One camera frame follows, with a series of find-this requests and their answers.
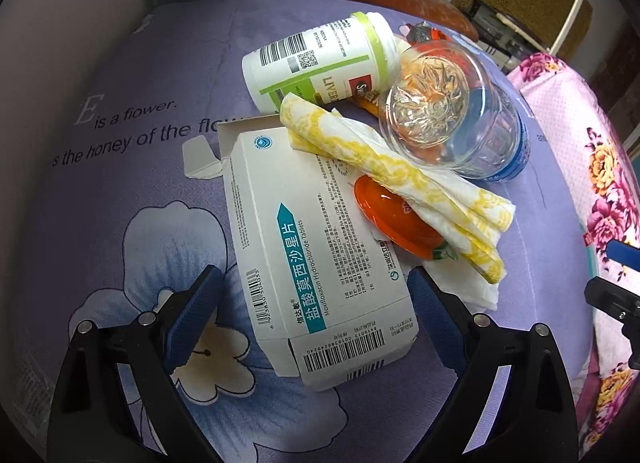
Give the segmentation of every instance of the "qr code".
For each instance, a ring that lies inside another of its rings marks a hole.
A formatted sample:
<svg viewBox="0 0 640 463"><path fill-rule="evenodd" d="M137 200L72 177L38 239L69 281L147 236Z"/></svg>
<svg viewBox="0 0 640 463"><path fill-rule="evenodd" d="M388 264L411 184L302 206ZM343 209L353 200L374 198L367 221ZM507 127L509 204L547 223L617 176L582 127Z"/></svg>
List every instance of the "qr code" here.
<svg viewBox="0 0 640 463"><path fill-rule="evenodd" d="M313 66L318 65L318 60L313 50L309 50L305 53L300 53L300 55L298 55L298 60L300 61L300 66L302 66L302 69L312 68Z"/></svg>

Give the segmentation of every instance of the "purple bed sheet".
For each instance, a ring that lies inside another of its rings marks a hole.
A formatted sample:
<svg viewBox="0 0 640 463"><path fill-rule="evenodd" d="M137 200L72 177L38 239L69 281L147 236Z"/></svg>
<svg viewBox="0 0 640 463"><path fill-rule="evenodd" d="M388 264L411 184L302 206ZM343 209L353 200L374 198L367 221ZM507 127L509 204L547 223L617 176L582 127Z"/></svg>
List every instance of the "purple bed sheet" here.
<svg viewBox="0 0 640 463"><path fill-rule="evenodd" d="M424 329L405 358L335 389L314 393L300 379L278 378L249 323L222 178L189 180L182 172L183 141L202 132L218 154L216 123L257 114L242 78L243 55L358 10L382 13L397 33L417 22L341 0L166 5L97 72L40 183L12 303L15 337L28 339L20 349L49 378L55 381L80 320L127 323L214 263L226 288L200 340L211 355L192 355L174 380L227 463L401 462L411 452L456 380ZM506 79L500 82L516 95ZM531 156L516 180L488 185L517 206L498 244L508 275L491 315L513 328L547 323L572 377L588 356L593 328L582 295L588 257L554 155L517 105ZM338 106L345 116L370 118L348 102ZM203 119L210 125L201 129ZM121 375L136 424L156 447L130 373ZM470 447L486 438L507 375L498 374Z"/></svg>

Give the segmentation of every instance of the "clear plastic bottle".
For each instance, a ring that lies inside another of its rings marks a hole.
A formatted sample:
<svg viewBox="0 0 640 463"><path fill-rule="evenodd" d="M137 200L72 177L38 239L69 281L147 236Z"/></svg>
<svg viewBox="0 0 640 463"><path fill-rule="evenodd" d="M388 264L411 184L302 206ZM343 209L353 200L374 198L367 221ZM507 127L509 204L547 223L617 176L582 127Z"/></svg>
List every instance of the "clear plastic bottle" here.
<svg viewBox="0 0 640 463"><path fill-rule="evenodd" d="M465 48L446 40L401 56L380 129L393 150L418 164L473 180L511 180L529 159L526 127L507 95Z"/></svg>

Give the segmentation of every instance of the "blue gripper pad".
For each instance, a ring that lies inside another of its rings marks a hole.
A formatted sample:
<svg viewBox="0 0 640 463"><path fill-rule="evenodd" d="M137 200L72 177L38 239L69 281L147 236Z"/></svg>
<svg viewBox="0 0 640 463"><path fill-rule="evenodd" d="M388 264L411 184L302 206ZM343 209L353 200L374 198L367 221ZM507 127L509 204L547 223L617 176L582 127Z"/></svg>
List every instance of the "blue gripper pad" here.
<svg viewBox="0 0 640 463"><path fill-rule="evenodd" d="M620 241L611 240L607 243L607 257L621 265L640 271L640 250Z"/></svg>
<svg viewBox="0 0 640 463"><path fill-rule="evenodd" d="M188 362L213 310L220 302L223 280L220 269L212 266L168 331L163 365L169 374L173 373L176 367L184 366Z"/></svg>
<svg viewBox="0 0 640 463"><path fill-rule="evenodd" d="M460 378L466 368L462 332L440 299L433 293L430 284L420 273L420 269L412 269L406 280L406 285L414 303L415 315L427 330L442 365L453 369Z"/></svg>

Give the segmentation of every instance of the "yellow and white napkin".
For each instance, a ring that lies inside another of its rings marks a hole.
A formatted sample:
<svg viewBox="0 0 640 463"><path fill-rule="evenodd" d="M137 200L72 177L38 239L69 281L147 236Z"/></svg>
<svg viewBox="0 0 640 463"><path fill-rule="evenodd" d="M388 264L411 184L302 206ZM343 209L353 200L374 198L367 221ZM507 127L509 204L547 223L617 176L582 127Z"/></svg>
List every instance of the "yellow and white napkin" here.
<svg viewBox="0 0 640 463"><path fill-rule="evenodd" d="M291 146L333 156L398 194L490 284L505 275L496 245L515 205L447 170L425 169L392 151L367 124L342 118L289 93L280 107Z"/></svg>

